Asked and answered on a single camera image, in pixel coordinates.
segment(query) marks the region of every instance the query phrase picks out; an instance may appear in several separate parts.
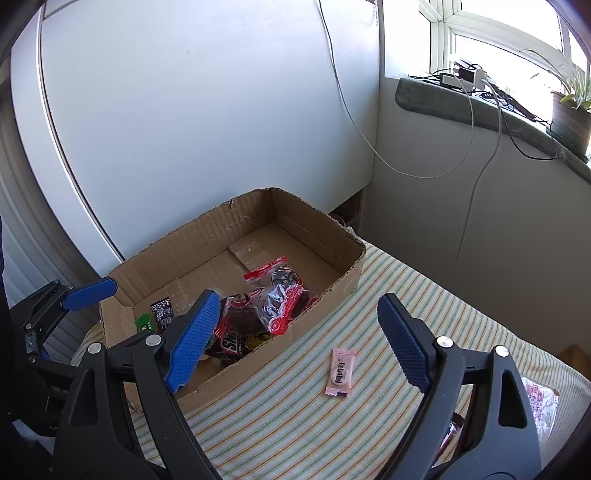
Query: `window sill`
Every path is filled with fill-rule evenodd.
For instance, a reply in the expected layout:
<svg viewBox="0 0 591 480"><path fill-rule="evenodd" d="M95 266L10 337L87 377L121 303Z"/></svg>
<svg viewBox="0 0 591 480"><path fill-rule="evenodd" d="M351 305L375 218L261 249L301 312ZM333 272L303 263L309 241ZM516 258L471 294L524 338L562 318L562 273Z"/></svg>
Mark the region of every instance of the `window sill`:
<svg viewBox="0 0 591 480"><path fill-rule="evenodd" d="M398 81L394 99L400 108L409 112L436 116L467 125L472 124L470 109L464 93L455 92L420 80L401 78ZM476 97L473 100L475 100L472 102L474 126L495 132L498 131L499 123L496 106ZM554 155L553 140L545 131L526 119L509 112L506 113L505 118L513 138L523 140L544 154ZM503 133L507 133L505 125L503 125ZM579 177L591 184L591 169L566 147L558 142L555 143L558 152L557 158L566 163Z"/></svg>

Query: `white cable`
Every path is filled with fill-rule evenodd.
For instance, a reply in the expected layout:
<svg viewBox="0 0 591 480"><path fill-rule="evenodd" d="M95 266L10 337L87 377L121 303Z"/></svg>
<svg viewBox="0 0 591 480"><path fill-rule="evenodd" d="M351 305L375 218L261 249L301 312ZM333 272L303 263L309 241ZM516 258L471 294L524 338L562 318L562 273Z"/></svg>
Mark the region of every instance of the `white cable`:
<svg viewBox="0 0 591 480"><path fill-rule="evenodd" d="M482 174L486 170L488 164L491 162L491 160L493 158L495 158L496 152L499 150L499 146L501 144L501 138L503 136L502 135L503 123L502 123L501 103L499 102L499 98L496 95L495 89L488 82L488 80L484 80L484 83L486 85L488 85L488 88L491 89L492 96L495 98L496 108L497 108L498 113L499 113L499 136L498 136L498 138L496 140L496 147L495 147L495 149L494 149L491 157L486 161L486 163L484 164L484 167L482 167L482 170L478 174L478 177L476 178L476 181L474 182L474 186L472 187L472 194L470 195L470 202L468 203L468 210L466 212L466 220L464 221L464 228L462 230L462 235L460 237L460 243L457 246L456 262L457 262L457 259L460 257L460 252L462 251L462 245L464 243L464 236L466 235L466 229L468 228L468 221L470 219L470 211L472 210L472 202L474 201L474 194L476 193L476 187L478 186L478 182L480 181L480 177L482 177Z"/></svg>
<svg viewBox="0 0 591 480"><path fill-rule="evenodd" d="M324 29L326 30L326 35L327 35L328 41L329 41L330 61L332 63L333 72L335 73L335 79L336 79L337 88L339 90L340 99L343 102L343 105L345 106L345 110L347 112L347 115L349 115L349 119L351 120L351 122L353 123L353 125L355 126L355 128L357 129L357 131L359 132L359 135L361 135L363 137L363 139L365 140L365 142L374 151L374 153L378 156L378 158L382 162L384 162L384 164L390 170L392 170L392 171L394 171L396 173L399 173L400 175L404 175L406 177L412 177L414 179L437 179L439 177L443 177L445 175L448 175L448 174L456 171L458 168L460 168L460 166L467 159L468 153L470 152L470 149L472 147L472 141L474 140L474 109L472 108L472 99L470 98L470 95L468 95L468 92L466 91L466 87L464 87L463 82L454 74L454 76L456 78L458 78L458 80L460 80L460 85L462 85L462 90L464 90L464 93L468 97L468 103L470 104L470 114L472 116L472 132L471 132L471 135L470 135L470 144L468 145L468 149L466 150L466 154L464 155L464 158L462 159L462 161L458 165L456 165L455 167L453 167L450 171L447 171L445 173L441 173L439 175L435 175L433 177L423 177L423 176L420 176L420 175L413 175L411 173L406 173L406 172L403 172L403 171L396 170L396 168L394 168L393 166L391 166L388 162L386 162L384 160L384 158L382 157L382 155L380 155L376 151L376 149L373 147L373 145L369 142L369 140L367 138L365 138L365 135L363 135L362 131L359 129L359 127L355 123L355 120L353 120L353 117L351 116L351 113L349 112L349 107L347 107L347 102L345 102L345 97L343 96L343 89L340 86L339 74L337 73L337 70L336 70L335 52L334 52L334 49L333 49L333 44L332 44L332 38L330 36L330 31L329 31L328 25L326 25L326 19L324 18L324 11L322 10L322 0L318 0L318 4L319 4L319 7L320 7L320 17L322 18L322 24L324 25Z"/></svg>

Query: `blue gripper pad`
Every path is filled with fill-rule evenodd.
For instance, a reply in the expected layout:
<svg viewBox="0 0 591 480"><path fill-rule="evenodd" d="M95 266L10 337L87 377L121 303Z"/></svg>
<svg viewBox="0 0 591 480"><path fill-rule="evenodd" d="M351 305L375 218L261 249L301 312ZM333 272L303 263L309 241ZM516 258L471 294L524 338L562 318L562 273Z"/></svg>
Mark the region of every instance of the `blue gripper pad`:
<svg viewBox="0 0 591 480"><path fill-rule="evenodd" d="M66 310L78 311L101 300L112 297L117 292L117 282L110 277L101 278L98 282L86 287L72 290L61 306Z"/></svg>
<svg viewBox="0 0 591 480"><path fill-rule="evenodd" d="M193 307L186 314L192 316L186 330L170 352L170 369L164 378L170 391L175 394L180 387L186 385L199 362L205 347L220 317L220 297L212 290L202 293ZM164 332L167 337L173 330L176 319Z"/></svg>
<svg viewBox="0 0 591 480"><path fill-rule="evenodd" d="M429 376L429 358L409 325L409 322L416 319L410 317L396 297L390 298L393 295L386 294L379 299L378 323L384 331L408 383L426 393L432 383Z"/></svg>

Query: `open cardboard box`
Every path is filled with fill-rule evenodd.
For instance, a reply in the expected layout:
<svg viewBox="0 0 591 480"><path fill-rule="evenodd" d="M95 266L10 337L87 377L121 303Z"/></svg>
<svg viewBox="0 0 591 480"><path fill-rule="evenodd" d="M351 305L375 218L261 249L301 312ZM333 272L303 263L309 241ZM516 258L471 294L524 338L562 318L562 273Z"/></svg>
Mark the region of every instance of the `open cardboard box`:
<svg viewBox="0 0 591 480"><path fill-rule="evenodd" d="M246 272L286 255L310 295L320 299L294 319L284 335L239 362L220 369L211 358L200 361L177 394L187 413L224 395L321 322L357 288L364 253L361 240L295 195L277 188L245 193L179 227L111 272L119 290L100 303L107 347L134 335L134 320L143 313L152 315L150 304L169 297L178 316L206 288L222 296L247 292L252 289L244 280ZM125 384L125 391L140 409L135 384Z"/></svg>

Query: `white cabinet door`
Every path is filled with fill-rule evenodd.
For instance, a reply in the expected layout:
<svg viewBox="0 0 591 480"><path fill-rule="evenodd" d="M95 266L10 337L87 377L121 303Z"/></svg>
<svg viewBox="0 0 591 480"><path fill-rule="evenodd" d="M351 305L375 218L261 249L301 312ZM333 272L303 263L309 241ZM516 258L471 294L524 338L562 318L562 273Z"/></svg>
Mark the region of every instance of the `white cabinet door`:
<svg viewBox="0 0 591 480"><path fill-rule="evenodd" d="M323 8L349 109L373 142L374 6ZM340 101L314 0L80 0L40 28L61 161L123 258L254 188L331 210L371 179L373 153Z"/></svg>

